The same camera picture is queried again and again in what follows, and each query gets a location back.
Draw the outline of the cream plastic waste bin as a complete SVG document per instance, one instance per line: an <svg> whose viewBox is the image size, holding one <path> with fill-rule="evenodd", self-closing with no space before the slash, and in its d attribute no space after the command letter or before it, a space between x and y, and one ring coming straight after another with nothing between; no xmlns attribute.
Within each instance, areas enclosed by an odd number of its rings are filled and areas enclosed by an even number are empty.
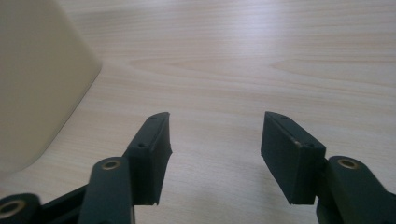
<svg viewBox="0 0 396 224"><path fill-rule="evenodd" d="M0 174L34 163L101 70L56 0L0 0Z"/></svg>

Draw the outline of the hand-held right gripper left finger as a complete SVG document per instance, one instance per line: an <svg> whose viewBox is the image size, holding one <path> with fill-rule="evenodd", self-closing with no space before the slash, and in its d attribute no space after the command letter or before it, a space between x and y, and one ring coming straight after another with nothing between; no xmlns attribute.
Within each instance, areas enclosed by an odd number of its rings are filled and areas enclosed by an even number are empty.
<svg viewBox="0 0 396 224"><path fill-rule="evenodd" d="M169 119L168 112L147 118L126 149L133 205L159 203L167 163L172 154Z"/></svg>

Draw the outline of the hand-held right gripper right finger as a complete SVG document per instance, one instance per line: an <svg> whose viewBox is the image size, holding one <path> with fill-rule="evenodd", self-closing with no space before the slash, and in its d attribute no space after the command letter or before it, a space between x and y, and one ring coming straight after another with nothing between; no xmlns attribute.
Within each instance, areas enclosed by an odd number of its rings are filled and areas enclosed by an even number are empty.
<svg viewBox="0 0 396 224"><path fill-rule="evenodd" d="M326 147L293 119L264 113L261 155L290 204L313 204Z"/></svg>

